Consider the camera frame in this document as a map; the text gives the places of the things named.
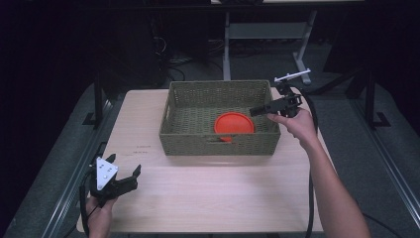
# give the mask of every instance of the person's left hand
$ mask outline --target person's left hand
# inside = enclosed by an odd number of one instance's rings
[[[90,214],[87,224],[89,226],[89,237],[105,238],[110,235],[112,221],[112,207],[118,197],[108,200],[103,207],[97,207],[98,199],[90,196],[86,203],[87,214]]]

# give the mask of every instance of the hand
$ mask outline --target hand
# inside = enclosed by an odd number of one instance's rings
[[[98,206],[98,199],[91,196],[86,203],[87,214],[90,214],[87,224],[89,226],[89,237],[105,238],[110,235],[112,221],[112,207],[118,197],[108,200],[101,208]]]
[[[298,108],[297,115],[293,118],[276,114],[267,114],[267,118],[284,125],[288,132],[299,139],[304,148],[314,140],[318,140],[311,113],[305,109]]]

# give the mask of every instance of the wicker basket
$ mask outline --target wicker basket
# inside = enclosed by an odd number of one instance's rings
[[[159,131],[164,152],[167,156],[272,155],[280,137],[278,124],[265,116],[250,116],[250,108],[270,101],[266,80],[172,82]],[[215,120],[226,112],[247,115],[255,133],[214,133]]]

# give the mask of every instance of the orange frisbee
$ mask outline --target orange frisbee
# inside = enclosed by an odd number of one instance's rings
[[[227,112],[220,115],[214,123],[216,133],[254,133],[254,123],[246,115]],[[222,137],[222,141],[231,142],[231,137]]]

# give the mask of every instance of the wooden table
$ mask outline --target wooden table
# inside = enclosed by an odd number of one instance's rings
[[[309,162],[297,139],[280,125],[273,156],[167,157],[158,137],[167,93],[136,90],[124,100],[104,158],[117,155],[117,179],[130,176],[138,164],[142,174],[138,189],[116,202],[112,232],[306,230]],[[279,97],[275,88],[272,95]],[[80,220],[77,229],[83,230]],[[313,230],[322,231],[317,206]]]

